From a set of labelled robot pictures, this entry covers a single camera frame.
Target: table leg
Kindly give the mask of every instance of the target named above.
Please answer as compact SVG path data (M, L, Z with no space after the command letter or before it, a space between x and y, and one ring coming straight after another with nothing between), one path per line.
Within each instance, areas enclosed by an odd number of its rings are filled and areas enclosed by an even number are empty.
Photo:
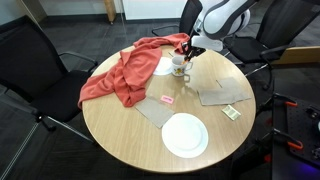
M111 24L113 24L113 21L116 17L116 7L114 5L114 0L104 0L104 4L106 6L108 20Z

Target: chair backrest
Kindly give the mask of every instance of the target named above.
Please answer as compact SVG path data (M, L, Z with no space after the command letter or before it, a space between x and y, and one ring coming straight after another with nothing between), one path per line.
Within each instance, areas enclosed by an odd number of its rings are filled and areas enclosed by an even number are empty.
M290 44L319 13L319 0L274 0L262 19L256 39L268 48Z
M199 0L187 0L180 18L179 32L186 33L192 37L194 34L193 25L201 11L202 4Z
M65 73L53 44L28 16L0 26L0 84L31 101Z

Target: chair seat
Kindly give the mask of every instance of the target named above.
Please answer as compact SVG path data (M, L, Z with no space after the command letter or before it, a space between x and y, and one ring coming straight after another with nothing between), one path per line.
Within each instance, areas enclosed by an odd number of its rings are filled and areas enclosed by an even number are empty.
M36 97L30 105L42 114L58 121L70 121L81 112L77 103L81 87L88 77L88 72L71 71L51 88Z
M265 62L261 59L260 53L268 48L253 37L236 37L234 39L228 37L224 39L224 43L229 47L228 50L231 54L245 64ZM270 53L266 57L268 60L280 58L276 53Z

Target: red cloth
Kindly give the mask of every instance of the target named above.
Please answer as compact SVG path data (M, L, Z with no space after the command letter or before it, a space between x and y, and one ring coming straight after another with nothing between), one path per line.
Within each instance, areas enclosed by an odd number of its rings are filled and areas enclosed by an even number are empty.
M160 46L172 44L182 53L181 43L189 36L184 33L164 37L141 38L133 43L131 52L120 51L121 58L108 72L90 77L81 88L78 106L83 101L115 92L125 107L145 98L145 84L152 76L162 56Z

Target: pink eraser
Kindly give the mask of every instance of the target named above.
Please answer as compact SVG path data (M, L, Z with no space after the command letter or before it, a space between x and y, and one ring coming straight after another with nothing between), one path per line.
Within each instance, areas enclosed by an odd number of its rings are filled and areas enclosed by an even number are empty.
M163 101L163 102L172 104L174 99L172 97L163 95L160 100Z

